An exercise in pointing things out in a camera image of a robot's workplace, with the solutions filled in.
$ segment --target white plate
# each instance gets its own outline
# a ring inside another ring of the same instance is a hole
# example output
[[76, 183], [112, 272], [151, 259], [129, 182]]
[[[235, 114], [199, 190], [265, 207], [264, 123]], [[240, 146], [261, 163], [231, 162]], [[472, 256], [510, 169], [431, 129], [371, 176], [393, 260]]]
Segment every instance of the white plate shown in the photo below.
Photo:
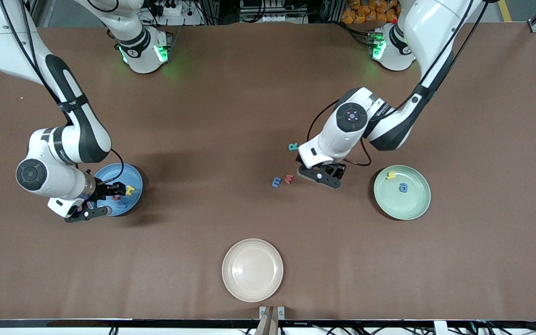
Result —
[[268, 299], [281, 285], [283, 271], [276, 248], [257, 238], [237, 242], [223, 260], [223, 282], [227, 290], [245, 302]]

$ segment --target black strap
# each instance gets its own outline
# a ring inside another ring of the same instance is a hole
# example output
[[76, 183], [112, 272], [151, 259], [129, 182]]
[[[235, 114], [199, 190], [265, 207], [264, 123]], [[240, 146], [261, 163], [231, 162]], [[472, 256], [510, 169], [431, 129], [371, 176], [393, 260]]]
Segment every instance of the black strap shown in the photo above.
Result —
[[82, 94], [81, 96], [75, 98], [72, 101], [58, 103], [57, 107], [59, 107], [59, 109], [62, 112], [67, 113], [67, 112], [76, 110], [80, 108], [82, 105], [87, 104], [87, 103], [88, 103], [88, 98]]

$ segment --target yellow tape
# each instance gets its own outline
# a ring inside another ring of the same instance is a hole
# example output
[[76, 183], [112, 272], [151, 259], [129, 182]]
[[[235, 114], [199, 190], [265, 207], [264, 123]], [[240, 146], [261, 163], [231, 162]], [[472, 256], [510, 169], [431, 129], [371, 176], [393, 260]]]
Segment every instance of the yellow tape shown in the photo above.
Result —
[[504, 19], [504, 22], [512, 22], [512, 17], [510, 16], [510, 12], [508, 11], [508, 5], [506, 5], [506, 0], [500, 0], [497, 4], [498, 6], [500, 6], [500, 11], [502, 12], [502, 18]]

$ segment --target brown table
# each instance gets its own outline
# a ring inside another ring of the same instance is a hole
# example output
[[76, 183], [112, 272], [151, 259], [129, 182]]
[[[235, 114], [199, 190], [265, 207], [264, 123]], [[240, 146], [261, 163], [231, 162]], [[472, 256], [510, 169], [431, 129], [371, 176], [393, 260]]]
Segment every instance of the brown table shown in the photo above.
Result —
[[[14, 179], [30, 134], [64, 119], [45, 89], [0, 73], [0, 318], [251, 318], [283, 305], [289, 318], [536, 319], [527, 25], [481, 25], [408, 142], [369, 147], [373, 165], [349, 166], [338, 190], [270, 183], [295, 171], [287, 146], [304, 141], [317, 112], [363, 85], [398, 104], [416, 64], [383, 70], [334, 25], [186, 27], [172, 63], [148, 75], [121, 62], [104, 29], [42, 37], [147, 189], [132, 215], [64, 223]], [[361, 150], [351, 159], [363, 161]], [[428, 179], [423, 217], [376, 208], [370, 180], [392, 164]], [[238, 301], [221, 279], [226, 251], [251, 237], [285, 263], [261, 303]]]

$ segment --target green light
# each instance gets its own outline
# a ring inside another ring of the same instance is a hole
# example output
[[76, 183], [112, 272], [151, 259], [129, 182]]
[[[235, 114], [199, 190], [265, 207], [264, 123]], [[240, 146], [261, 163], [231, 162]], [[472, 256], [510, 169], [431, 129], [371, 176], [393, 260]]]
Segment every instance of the green light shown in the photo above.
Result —
[[386, 41], [383, 40], [374, 48], [374, 59], [380, 60], [383, 54], [383, 50], [386, 48]]
[[123, 50], [121, 50], [121, 47], [119, 47], [119, 51], [121, 51], [121, 55], [123, 56], [123, 62], [127, 64], [127, 59], [125, 58], [125, 54], [123, 53]]
[[164, 63], [164, 62], [167, 61], [168, 56], [167, 56], [167, 49], [166, 49], [166, 47], [157, 47], [157, 46], [155, 45], [154, 50], [155, 50], [156, 53], [157, 53], [158, 60], [160, 60], [162, 63]]

